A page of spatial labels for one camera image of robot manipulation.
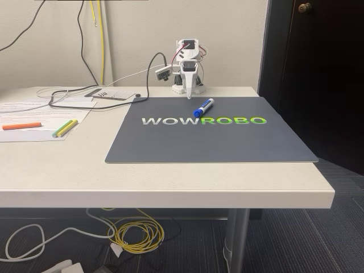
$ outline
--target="marker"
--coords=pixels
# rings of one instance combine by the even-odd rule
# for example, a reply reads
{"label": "marker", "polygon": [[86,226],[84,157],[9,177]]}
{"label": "marker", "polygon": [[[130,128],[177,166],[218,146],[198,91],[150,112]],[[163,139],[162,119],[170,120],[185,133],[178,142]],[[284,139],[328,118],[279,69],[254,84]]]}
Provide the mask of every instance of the marker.
{"label": "marker", "polygon": [[56,138],[57,137],[57,134],[62,131],[63,129],[65,129],[67,127],[67,125],[71,124],[72,120],[66,122],[65,124],[62,125],[61,128],[59,128],[57,131],[55,131],[53,134],[52,134],[52,137]]}
{"label": "marker", "polygon": [[13,130],[13,129],[23,129],[23,128],[34,128],[41,127],[42,124],[40,122],[32,122],[32,123],[24,123],[24,124],[9,124],[3,125],[3,130]]}
{"label": "marker", "polygon": [[196,118],[199,118],[200,116],[202,116],[203,114],[205,114],[210,108],[211,106],[213,106],[214,104],[214,99],[213,98],[209,98],[207,101],[205,101],[202,106],[200,108],[198,108],[197,110],[193,111],[193,115]]}
{"label": "marker", "polygon": [[78,120],[76,119],[71,120],[71,123],[69,125],[66,125],[60,132],[57,133],[57,137],[60,138],[61,136],[63,136],[70,129],[74,128],[76,124],[78,124]]}

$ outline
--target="white wall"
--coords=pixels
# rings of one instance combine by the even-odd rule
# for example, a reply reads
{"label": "white wall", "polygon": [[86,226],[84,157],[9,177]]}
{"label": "white wall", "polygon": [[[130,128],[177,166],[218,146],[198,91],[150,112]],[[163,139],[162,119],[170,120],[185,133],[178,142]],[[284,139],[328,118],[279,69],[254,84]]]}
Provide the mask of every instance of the white wall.
{"label": "white wall", "polygon": [[[33,0],[0,0],[0,48],[28,27],[40,4],[41,1]],[[14,45],[0,52],[0,89],[94,83],[80,56],[81,36],[77,24],[80,7],[81,1],[44,3],[33,26]],[[100,29],[93,24],[89,1],[84,3],[80,23],[84,58],[100,81]],[[110,82],[110,69],[106,68],[105,73]]]}
{"label": "white wall", "polygon": [[[107,1],[114,78],[145,69],[155,53],[170,62],[176,40],[198,38],[209,49],[202,62],[209,86],[257,90],[268,0]],[[155,65],[162,64],[158,57]],[[144,85],[145,75],[122,85]],[[151,81],[151,85],[172,81]]]}
{"label": "white wall", "polygon": [[[208,86],[258,86],[268,0],[107,1],[114,79],[146,69],[158,51],[175,52],[176,40],[198,38],[209,48],[202,62]],[[0,48],[31,22],[40,1],[0,0]],[[84,86],[93,83],[80,57],[77,14],[81,1],[46,1],[33,26],[9,49],[0,52],[0,89],[27,86]],[[85,1],[80,17],[84,56],[100,80],[100,30]],[[106,51],[105,82],[111,82]],[[161,64],[158,57],[156,64]],[[171,85],[155,80],[150,85]],[[145,85],[145,75],[120,85]]]}

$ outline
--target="small white robot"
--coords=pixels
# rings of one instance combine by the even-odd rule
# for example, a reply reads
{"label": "small white robot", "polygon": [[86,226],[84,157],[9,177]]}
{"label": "small white robot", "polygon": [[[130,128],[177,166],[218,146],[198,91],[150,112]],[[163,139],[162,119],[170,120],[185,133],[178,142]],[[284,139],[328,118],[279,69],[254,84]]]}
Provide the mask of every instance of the small white robot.
{"label": "small white robot", "polygon": [[206,88],[198,76],[198,67],[201,65],[200,61],[206,55],[200,49],[205,51],[198,44],[197,39],[183,39],[177,42],[176,54],[171,65],[157,70],[155,72],[157,79],[167,80],[171,74],[174,74],[175,84],[172,86],[174,92],[178,94],[186,93],[188,99],[191,99],[192,93],[201,94]]}

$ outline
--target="door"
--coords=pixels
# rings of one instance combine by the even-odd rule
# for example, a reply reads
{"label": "door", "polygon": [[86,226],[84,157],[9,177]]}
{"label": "door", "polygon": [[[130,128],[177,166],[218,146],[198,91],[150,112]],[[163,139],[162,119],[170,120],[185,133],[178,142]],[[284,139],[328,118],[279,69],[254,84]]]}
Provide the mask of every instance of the door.
{"label": "door", "polygon": [[278,112],[316,156],[363,174],[364,1],[306,3],[293,6]]}

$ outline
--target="table leg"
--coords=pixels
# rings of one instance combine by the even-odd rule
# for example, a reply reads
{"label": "table leg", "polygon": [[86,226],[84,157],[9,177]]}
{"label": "table leg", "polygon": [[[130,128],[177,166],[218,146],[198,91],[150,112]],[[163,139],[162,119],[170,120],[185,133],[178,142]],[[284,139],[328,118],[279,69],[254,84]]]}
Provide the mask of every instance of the table leg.
{"label": "table leg", "polygon": [[229,209],[229,215],[227,217],[227,225],[226,225],[225,244],[224,244],[224,249],[222,250],[228,268],[230,268],[231,258],[233,256],[233,242],[234,242],[236,215],[237,215],[237,209]]}
{"label": "table leg", "polygon": [[250,209],[230,209],[223,254],[229,273],[241,273]]}

